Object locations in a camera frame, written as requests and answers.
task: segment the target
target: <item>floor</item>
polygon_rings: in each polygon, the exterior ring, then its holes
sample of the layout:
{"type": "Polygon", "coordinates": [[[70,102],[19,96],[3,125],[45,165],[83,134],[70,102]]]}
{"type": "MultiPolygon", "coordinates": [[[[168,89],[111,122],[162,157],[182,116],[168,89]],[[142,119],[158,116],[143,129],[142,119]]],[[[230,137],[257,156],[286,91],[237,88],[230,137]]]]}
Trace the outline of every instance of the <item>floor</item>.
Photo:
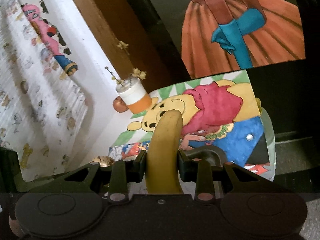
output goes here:
{"type": "Polygon", "coordinates": [[[312,138],[276,144],[275,182],[286,185],[307,198],[308,217],[300,232],[305,240],[320,239],[320,154],[312,138]]]}

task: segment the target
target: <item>red shirt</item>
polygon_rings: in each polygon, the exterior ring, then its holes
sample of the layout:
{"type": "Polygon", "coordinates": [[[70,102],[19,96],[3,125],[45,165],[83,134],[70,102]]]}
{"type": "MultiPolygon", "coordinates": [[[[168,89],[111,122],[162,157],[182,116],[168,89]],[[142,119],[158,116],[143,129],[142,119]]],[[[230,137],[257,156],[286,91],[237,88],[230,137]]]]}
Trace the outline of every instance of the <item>red shirt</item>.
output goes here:
{"type": "Polygon", "coordinates": [[[221,125],[233,122],[243,100],[227,91],[229,87],[229,85],[219,87],[216,82],[212,82],[210,85],[199,85],[183,92],[193,96],[200,111],[183,127],[182,136],[197,134],[200,130],[211,133],[217,131],[221,125]]]}

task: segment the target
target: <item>blue glove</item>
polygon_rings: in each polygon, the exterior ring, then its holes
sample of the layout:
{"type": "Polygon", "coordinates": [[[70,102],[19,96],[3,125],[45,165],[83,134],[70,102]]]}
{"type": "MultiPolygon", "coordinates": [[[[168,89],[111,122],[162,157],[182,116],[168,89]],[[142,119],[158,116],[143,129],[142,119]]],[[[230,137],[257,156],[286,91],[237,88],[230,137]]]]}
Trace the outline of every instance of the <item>blue glove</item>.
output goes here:
{"type": "Polygon", "coordinates": [[[264,24],[265,20],[261,12],[250,8],[239,19],[232,20],[225,25],[219,25],[219,28],[212,33],[211,42],[218,42],[220,47],[229,54],[234,53],[240,69],[252,68],[249,52],[242,36],[258,30],[264,24]]]}

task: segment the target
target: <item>painting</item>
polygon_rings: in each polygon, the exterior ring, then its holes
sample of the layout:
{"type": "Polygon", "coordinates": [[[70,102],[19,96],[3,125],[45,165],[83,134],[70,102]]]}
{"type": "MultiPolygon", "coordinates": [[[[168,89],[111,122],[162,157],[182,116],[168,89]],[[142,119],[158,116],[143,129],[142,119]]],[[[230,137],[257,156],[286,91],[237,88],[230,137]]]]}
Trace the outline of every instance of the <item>painting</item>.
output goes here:
{"type": "Polygon", "coordinates": [[[264,136],[264,128],[245,70],[179,83],[153,91],[150,96],[152,105],[132,116],[126,130],[110,147],[110,157],[132,158],[147,150],[161,117],[176,109],[183,118],[180,149],[214,145],[226,153],[228,161],[258,174],[269,170],[268,162],[247,163],[264,136]]]}
{"type": "Polygon", "coordinates": [[[192,79],[305,59],[295,0],[150,0],[192,79]]]}

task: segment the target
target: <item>colorful fabric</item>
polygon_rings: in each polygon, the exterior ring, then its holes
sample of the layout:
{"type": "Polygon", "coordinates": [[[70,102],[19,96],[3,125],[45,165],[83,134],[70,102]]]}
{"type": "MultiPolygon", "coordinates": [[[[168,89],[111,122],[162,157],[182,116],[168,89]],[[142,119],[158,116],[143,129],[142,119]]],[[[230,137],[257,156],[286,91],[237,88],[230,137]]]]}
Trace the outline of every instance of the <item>colorful fabric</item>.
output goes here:
{"type": "Polygon", "coordinates": [[[87,111],[85,97],[18,0],[0,0],[0,56],[0,145],[18,153],[25,181],[63,172],[87,111]]]}

